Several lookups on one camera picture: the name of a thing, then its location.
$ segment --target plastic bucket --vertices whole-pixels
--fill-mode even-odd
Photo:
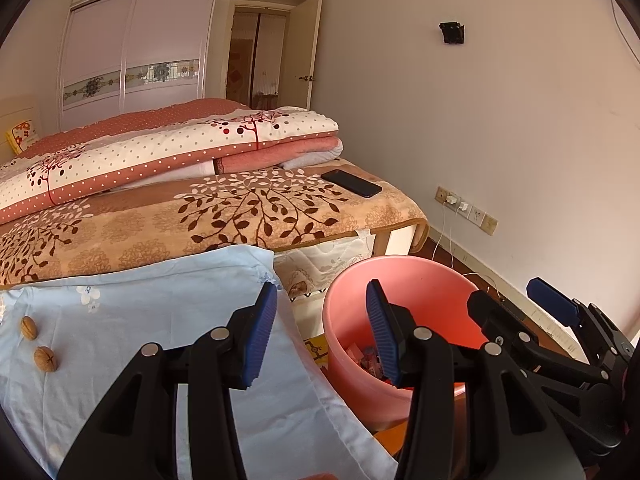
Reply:
[[[328,344],[328,379],[344,402],[370,430],[390,428],[409,416],[412,392],[369,375],[345,352],[352,343],[374,345],[365,291],[380,280],[387,299],[407,307],[424,325],[450,343],[480,348],[486,342],[466,313],[466,300],[478,288],[449,267],[416,256],[379,256],[348,267],[324,298],[322,323]],[[457,385],[452,394],[464,392]]]

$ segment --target white cable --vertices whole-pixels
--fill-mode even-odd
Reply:
[[[453,224],[456,221],[456,216],[458,216],[458,210],[460,207],[456,208],[456,214],[453,215],[453,222],[451,222],[451,227],[449,228],[449,254],[451,255],[451,269],[453,269],[453,245],[451,241],[451,235],[453,233]]]
[[[440,238],[436,242],[436,246],[433,248],[433,254],[431,255],[431,261],[435,261],[436,251],[438,250],[438,245],[440,244],[440,240],[442,240],[442,235],[444,234],[444,202],[442,203],[442,231],[440,232]]]
[[[493,278],[490,278],[489,276],[483,276],[479,272],[468,272],[466,274],[463,274],[463,276],[471,276],[472,274],[475,274],[476,276],[479,276],[483,280],[491,280],[491,283],[493,283],[493,285],[494,285],[495,291],[498,293],[498,297],[500,298],[502,296],[502,294],[500,294],[500,291],[498,290],[498,286],[495,284],[495,281],[494,281]]]

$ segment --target smartphone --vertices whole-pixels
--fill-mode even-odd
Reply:
[[[364,198],[371,198],[377,195],[382,188],[377,184],[364,180],[359,176],[352,175],[343,170],[327,171],[320,175],[320,178],[328,182],[333,182],[344,189],[348,189],[356,195],[363,196]]]

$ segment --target wooden floor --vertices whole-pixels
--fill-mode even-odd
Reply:
[[[435,242],[430,238],[427,238],[426,243],[420,250],[420,252],[415,253],[414,256],[420,256],[421,258],[427,258],[431,260],[431,256],[433,255],[433,249],[435,247]],[[446,265],[447,267],[451,267],[451,255],[444,250],[442,247],[438,246],[436,250],[436,254],[434,257],[434,261]],[[538,325],[536,325],[529,317],[526,316],[520,309],[513,305],[513,303],[504,301],[502,295],[500,295],[499,291],[495,289],[495,287],[489,283],[487,280],[484,280],[481,276],[477,274],[472,274],[473,271],[469,269],[465,264],[461,263],[458,259],[453,258],[453,269],[460,274],[468,274],[471,275],[466,276],[466,278],[472,282],[477,288],[481,290],[486,290],[489,295],[494,298],[494,300],[502,301],[503,306],[506,306],[508,310],[511,310],[512,314],[518,317],[532,332],[534,332],[538,336],[538,341],[540,346],[544,348],[548,348],[553,350],[554,352],[558,352],[562,355],[568,356],[569,354],[564,351],[564,349],[556,343],[551,337],[542,330]]]

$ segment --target wall switch plate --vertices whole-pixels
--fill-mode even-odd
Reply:
[[[480,224],[480,228],[482,229],[482,231],[484,231],[488,235],[493,236],[496,227],[498,227],[498,221],[494,217],[489,216],[487,213],[485,213],[484,218],[482,219],[482,223]]]
[[[455,203],[450,204],[449,202],[447,202],[447,196],[455,197]],[[462,216],[462,218],[466,218],[467,220],[472,221],[488,235],[494,235],[495,228],[498,226],[498,221],[482,211],[479,207],[472,205],[472,203],[469,202],[469,200],[467,200],[466,198],[461,197],[460,195],[456,195],[452,191],[449,191],[442,186],[438,186],[435,199],[437,200],[437,202],[447,206],[449,209],[455,212],[456,216]],[[462,211],[462,209],[460,209],[463,203],[467,204],[466,211]]]
[[[436,200],[441,204],[444,204],[444,201],[447,199],[447,195],[449,195],[449,191],[444,189],[443,187],[438,187],[436,191]]]
[[[482,225],[482,220],[484,220],[485,212],[476,206],[471,206],[471,212],[469,213],[469,220],[471,220],[478,227]]]

